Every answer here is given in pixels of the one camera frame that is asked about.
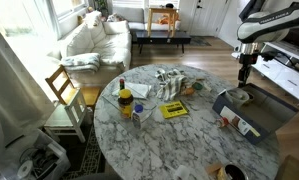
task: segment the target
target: paper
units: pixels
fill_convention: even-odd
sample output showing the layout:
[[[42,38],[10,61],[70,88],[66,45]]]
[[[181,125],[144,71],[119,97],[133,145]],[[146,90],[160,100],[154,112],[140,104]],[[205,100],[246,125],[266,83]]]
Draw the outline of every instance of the paper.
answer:
[[[222,117],[226,117],[230,124],[233,125],[242,135],[246,135],[247,132],[252,128],[254,131],[256,131],[252,126],[250,126],[245,120],[243,120],[240,116],[238,116],[236,113],[231,111],[227,106],[224,106],[223,109],[220,112],[220,115]]]
[[[129,89],[134,98],[146,99],[151,90],[151,85],[125,82],[125,89]],[[119,88],[114,90],[112,95],[118,96],[119,90],[120,90]]]

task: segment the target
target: yellow book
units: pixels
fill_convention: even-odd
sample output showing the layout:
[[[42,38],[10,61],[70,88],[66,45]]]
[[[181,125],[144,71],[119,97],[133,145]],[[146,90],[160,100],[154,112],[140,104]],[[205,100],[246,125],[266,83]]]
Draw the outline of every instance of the yellow book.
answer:
[[[163,117],[166,119],[189,113],[189,110],[181,101],[175,101],[172,103],[161,105],[159,106],[159,109]]]

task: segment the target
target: jar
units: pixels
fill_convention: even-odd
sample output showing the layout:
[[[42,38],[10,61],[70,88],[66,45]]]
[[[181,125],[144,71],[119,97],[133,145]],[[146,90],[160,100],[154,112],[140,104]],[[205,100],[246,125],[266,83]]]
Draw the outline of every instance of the jar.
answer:
[[[143,119],[143,106],[141,104],[137,104],[135,109],[132,112],[132,123],[135,128],[141,129],[141,122]]]
[[[129,89],[122,89],[119,91],[119,108],[123,118],[131,118],[133,96]]]

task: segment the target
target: shelf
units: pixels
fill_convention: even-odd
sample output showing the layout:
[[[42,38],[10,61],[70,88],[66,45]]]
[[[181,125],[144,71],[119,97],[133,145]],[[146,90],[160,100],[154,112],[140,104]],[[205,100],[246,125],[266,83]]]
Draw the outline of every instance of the shelf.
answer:
[[[289,44],[287,42],[282,42],[282,41],[266,42],[265,44],[299,60],[299,49],[297,47],[293,46],[292,44]]]

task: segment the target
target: marble tabletop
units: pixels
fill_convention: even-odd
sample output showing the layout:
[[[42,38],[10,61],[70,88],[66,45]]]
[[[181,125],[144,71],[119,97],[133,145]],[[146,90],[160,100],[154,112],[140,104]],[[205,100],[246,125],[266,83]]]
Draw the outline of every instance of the marble tabletop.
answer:
[[[183,70],[189,80],[204,78],[212,89],[196,91],[192,95],[176,96],[190,110],[188,115],[164,119],[157,108],[167,102],[158,99],[158,68],[165,71]],[[146,126],[131,132],[120,119],[119,111],[104,97],[117,88],[119,79],[152,85],[148,99],[156,102]],[[108,163],[126,180],[173,179],[173,171],[184,165],[190,169],[189,179],[215,179],[205,168],[217,162],[239,165],[249,179],[274,179],[279,162],[278,141],[272,135],[252,145],[233,127],[218,128],[219,118],[212,110],[218,93],[234,86],[209,72],[184,65],[147,65],[131,69],[112,80],[99,98],[94,117],[96,137]]]

